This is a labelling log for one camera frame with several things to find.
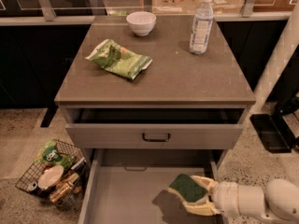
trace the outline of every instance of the drawer handle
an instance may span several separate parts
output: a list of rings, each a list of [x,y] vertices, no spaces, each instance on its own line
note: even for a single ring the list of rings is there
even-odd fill
[[[165,139],[151,139],[147,138],[145,133],[142,133],[142,139],[146,142],[168,142],[170,139],[170,133],[167,134],[167,138]]]

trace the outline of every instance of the drawer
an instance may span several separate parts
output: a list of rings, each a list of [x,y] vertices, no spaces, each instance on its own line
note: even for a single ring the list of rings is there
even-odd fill
[[[81,148],[230,149],[241,124],[67,124]]]
[[[168,193],[179,174],[213,178],[207,150],[176,151],[97,149],[79,224],[224,223],[187,213]]]

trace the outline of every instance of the open drawer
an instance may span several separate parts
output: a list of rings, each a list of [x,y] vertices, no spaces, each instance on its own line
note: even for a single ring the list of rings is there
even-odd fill
[[[81,148],[230,149],[243,109],[82,109],[66,129]]]
[[[167,191],[179,174],[213,178],[202,150],[96,149],[79,224],[224,223],[187,213]]]

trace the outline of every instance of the terrazzo floor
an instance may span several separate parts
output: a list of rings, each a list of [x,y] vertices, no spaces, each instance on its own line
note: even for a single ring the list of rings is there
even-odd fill
[[[72,144],[58,109],[48,128],[40,128],[45,109],[0,109],[0,223],[77,223],[81,199],[69,211],[42,203],[17,188],[16,182],[32,164],[36,152],[50,139]],[[299,186],[299,153],[271,154],[263,148],[251,122],[235,148],[229,150],[219,180],[262,186],[273,178],[285,178]],[[249,217],[229,218],[232,224],[260,223]]]

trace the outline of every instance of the desk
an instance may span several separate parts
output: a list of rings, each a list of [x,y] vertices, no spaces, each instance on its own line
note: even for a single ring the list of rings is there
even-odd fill
[[[201,56],[189,53],[191,27],[192,16],[157,16],[154,30],[138,37],[124,17],[95,18],[55,99],[75,146],[86,157],[96,149],[80,223],[133,224],[139,215],[175,223],[166,212],[188,223],[203,218],[169,207],[178,200],[164,188],[179,173],[216,178],[255,99],[216,22]],[[84,59],[107,38],[152,64],[128,81]]]

